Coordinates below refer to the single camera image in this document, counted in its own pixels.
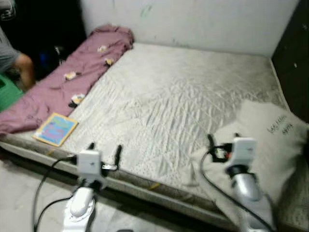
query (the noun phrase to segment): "pink bedsheet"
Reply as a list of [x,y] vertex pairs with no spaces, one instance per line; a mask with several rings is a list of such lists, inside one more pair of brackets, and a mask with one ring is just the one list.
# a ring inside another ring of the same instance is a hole
[[[90,37],[57,69],[29,90],[11,108],[0,113],[0,134],[37,129],[51,113],[68,116],[74,108],[68,106],[74,94],[87,94],[93,84],[105,73],[106,58],[116,62],[132,48],[130,29],[104,25],[95,29]],[[105,51],[98,48],[105,46]],[[80,73],[66,81],[64,74]]]

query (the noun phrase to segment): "bed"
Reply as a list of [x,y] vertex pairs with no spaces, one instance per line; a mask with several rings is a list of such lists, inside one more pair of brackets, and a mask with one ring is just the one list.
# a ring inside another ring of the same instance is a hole
[[[207,193],[184,186],[181,176],[188,154],[206,145],[207,133],[233,121],[245,99],[289,109],[269,59],[134,43],[70,114],[79,125],[60,149],[35,141],[33,131],[8,134],[0,146],[51,164],[95,141],[103,160],[113,163],[123,144],[109,187],[234,231]],[[76,173],[70,164],[59,168]],[[292,184],[297,194],[281,204],[280,221],[302,231],[309,193],[308,169],[300,169]]]

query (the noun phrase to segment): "green container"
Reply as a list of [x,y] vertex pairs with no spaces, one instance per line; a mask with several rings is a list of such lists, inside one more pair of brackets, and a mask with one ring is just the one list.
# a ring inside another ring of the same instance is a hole
[[7,76],[0,74],[0,112],[9,108],[23,95],[23,91]]

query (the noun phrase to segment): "picture book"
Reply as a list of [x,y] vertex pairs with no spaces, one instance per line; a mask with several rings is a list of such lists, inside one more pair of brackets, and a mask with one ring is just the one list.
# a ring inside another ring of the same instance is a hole
[[33,138],[53,146],[61,146],[77,124],[74,119],[52,113],[37,129]]

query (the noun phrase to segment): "concrete floor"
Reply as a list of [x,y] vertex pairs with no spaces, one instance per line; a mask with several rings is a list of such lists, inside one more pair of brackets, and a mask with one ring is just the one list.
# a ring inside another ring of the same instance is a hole
[[[31,232],[32,201],[41,178],[37,173],[0,161],[1,232]],[[53,200],[70,196],[72,189],[70,185],[48,179],[41,190],[37,212]],[[65,204],[66,202],[57,203],[45,212],[39,231],[61,231]],[[120,229],[132,229],[134,232],[194,232],[116,201],[99,197],[92,232],[116,232]]]

